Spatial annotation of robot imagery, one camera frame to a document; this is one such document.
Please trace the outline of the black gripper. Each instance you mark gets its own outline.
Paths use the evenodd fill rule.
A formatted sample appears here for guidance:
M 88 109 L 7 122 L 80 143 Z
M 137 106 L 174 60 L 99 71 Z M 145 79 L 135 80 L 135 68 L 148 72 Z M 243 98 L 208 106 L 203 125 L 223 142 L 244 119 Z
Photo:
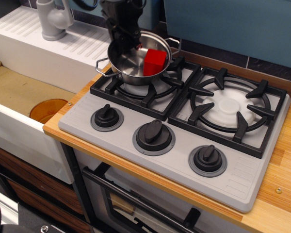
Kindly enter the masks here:
M 140 47 L 139 17 L 146 6 L 144 0 L 102 0 L 102 15 L 106 19 L 110 38 L 115 43 L 116 58 Z

